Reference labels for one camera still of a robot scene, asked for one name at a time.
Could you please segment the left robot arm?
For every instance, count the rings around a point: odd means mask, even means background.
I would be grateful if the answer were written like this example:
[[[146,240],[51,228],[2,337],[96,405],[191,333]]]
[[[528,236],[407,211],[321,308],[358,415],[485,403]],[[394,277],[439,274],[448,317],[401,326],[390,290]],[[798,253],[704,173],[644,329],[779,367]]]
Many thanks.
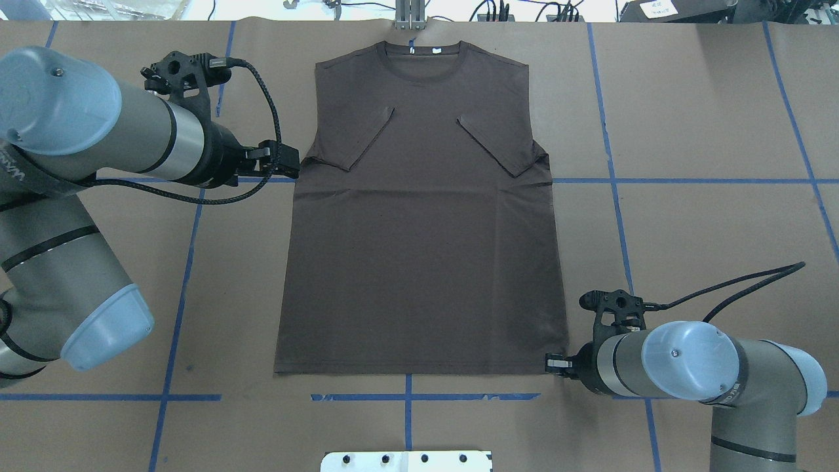
[[[269,105],[275,137],[244,146],[212,119],[209,90],[247,69]],[[155,328],[138,285],[80,200],[97,186],[123,186],[195,205],[254,196],[188,197],[103,169],[145,174],[200,189],[237,186],[243,176],[296,179],[300,153],[286,146],[275,103],[246,60],[180,51],[141,70],[144,85],[44,46],[2,57],[2,386],[54,361],[87,371]]]

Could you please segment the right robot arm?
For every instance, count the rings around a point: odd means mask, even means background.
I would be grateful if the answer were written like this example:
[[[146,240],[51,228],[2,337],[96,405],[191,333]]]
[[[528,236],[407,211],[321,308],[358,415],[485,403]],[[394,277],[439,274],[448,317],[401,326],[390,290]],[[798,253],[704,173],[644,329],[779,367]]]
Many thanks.
[[[710,323],[674,321],[612,334],[574,356],[548,353],[548,373],[600,395],[710,406],[711,471],[797,471],[797,424],[829,393],[819,361],[772,340],[741,340]]]

